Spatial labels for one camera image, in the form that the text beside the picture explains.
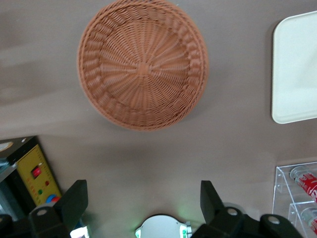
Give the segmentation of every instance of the woven basket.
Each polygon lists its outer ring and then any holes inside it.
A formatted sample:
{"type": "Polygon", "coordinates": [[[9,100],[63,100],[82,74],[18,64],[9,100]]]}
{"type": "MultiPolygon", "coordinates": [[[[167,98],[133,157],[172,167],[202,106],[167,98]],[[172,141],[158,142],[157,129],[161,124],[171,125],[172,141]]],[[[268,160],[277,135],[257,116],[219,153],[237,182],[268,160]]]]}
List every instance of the woven basket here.
{"type": "Polygon", "coordinates": [[[194,22],[163,0],[118,0],[87,26],[78,50],[81,86],[113,123],[157,130],[190,113],[209,63],[194,22]]]}

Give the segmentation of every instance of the clear acrylic rack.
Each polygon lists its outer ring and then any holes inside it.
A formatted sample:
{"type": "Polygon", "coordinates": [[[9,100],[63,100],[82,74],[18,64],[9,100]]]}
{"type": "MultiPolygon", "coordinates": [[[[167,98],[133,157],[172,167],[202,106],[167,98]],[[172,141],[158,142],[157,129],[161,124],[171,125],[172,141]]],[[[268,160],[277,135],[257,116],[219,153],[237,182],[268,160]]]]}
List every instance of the clear acrylic rack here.
{"type": "Polygon", "coordinates": [[[273,214],[286,217],[305,238],[316,238],[316,234],[301,219],[301,213],[309,207],[316,207],[317,203],[290,178],[291,170],[305,165],[316,176],[317,162],[276,167],[273,214]]]}

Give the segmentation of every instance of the white tray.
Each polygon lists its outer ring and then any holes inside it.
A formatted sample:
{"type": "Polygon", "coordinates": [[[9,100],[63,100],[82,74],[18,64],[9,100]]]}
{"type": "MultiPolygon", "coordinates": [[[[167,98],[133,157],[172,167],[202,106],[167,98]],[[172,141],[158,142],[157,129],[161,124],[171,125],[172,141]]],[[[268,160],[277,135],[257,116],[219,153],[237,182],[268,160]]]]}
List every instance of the white tray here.
{"type": "Polygon", "coordinates": [[[279,124],[317,118],[317,11],[275,29],[272,117],[279,124]]]}

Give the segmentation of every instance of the red button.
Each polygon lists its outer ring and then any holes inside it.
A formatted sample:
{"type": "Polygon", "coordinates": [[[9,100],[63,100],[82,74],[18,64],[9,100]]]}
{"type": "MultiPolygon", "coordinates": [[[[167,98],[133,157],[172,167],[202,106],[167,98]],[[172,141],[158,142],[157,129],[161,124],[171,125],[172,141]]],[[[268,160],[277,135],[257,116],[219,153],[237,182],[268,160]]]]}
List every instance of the red button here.
{"type": "Polygon", "coordinates": [[[36,179],[41,174],[40,168],[36,167],[35,169],[33,169],[32,174],[33,174],[33,177],[36,179]]]}
{"type": "Polygon", "coordinates": [[[60,200],[60,197],[54,197],[53,199],[52,199],[52,202],[57,202],[57,201],[59,201],[60,200]]]}

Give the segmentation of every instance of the soda can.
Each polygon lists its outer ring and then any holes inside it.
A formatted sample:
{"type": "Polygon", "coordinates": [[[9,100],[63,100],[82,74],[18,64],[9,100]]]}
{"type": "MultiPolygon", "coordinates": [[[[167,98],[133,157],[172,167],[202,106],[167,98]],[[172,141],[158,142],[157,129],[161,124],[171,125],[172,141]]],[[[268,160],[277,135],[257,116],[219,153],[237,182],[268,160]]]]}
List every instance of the soda can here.
{"type": "Polygon", "coordinates": [[[292,169],[290,177],[317,202],[317,178],[306,166],[297,166],[292,169]]]}
{"type": "Polygon", "coordinates": [[[317,208],[309,207],[304,209],[301,213],[301,218],[317,235],[317,208]]]}

